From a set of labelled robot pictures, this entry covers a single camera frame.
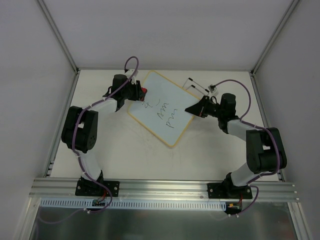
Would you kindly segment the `red bone-shaped eraser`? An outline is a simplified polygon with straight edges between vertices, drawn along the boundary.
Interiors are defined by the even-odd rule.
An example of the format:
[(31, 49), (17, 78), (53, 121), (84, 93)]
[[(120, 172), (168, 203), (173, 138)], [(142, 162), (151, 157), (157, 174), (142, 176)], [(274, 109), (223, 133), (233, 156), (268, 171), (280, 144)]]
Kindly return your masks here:
[(146, 88), (141, 88), (141, 91), (142, 91), (142, 93), (143, 93), (143, 95), (145, 96), (146, 94), (147, 94), (147, 92), (148, 92), (148, 90), (146, 89)]

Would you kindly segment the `yellow-framed whiteboard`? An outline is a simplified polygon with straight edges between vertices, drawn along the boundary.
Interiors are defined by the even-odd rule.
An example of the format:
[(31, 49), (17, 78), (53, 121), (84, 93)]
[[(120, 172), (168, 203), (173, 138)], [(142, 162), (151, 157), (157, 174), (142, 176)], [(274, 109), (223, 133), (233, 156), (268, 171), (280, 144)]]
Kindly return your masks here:
[(147, 73), (142, 87), (147, 89), (144, 101), (131, 103), (128, 114), (173, 148), (194, 118), (185, 109), (200, 99), (154, 70)]

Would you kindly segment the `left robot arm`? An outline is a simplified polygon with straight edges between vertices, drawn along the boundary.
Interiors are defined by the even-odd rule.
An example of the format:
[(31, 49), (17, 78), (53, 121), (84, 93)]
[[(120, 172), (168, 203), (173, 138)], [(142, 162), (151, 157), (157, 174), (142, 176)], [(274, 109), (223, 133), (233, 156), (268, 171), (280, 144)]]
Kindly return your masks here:
[(139, 80), (116, 74), (112, 85), (102, 98), (87, 107), (71, 106), (62, 130), (61, 141), (72, 150), (81, 169), (81, 180), (88, 181), (86, 189), (94, 196), (104, 191), (103, 171), (98, 165), (94, 148), (98, 138), (99, 118), (116, 113), (125, 101), (143, 101), (148, 90)]

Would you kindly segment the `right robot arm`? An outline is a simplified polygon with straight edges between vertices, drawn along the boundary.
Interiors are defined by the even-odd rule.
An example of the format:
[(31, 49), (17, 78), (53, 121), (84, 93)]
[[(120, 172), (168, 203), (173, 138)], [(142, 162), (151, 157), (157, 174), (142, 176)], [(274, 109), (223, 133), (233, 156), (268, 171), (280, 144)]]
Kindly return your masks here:
[(201, 118), (217, 118), (220, 130), (245, 141), (246, 163), (228, 173), (219, 186), (228, 198), (235, 198), (243, 187), (260, 177), (274, 175), (287, 166), (280, 131), (275, 127), (265, 128), (240, 119), (236, 115), (235, 95), (224, 93), (220, 103), (203, 96), (185, 111)]

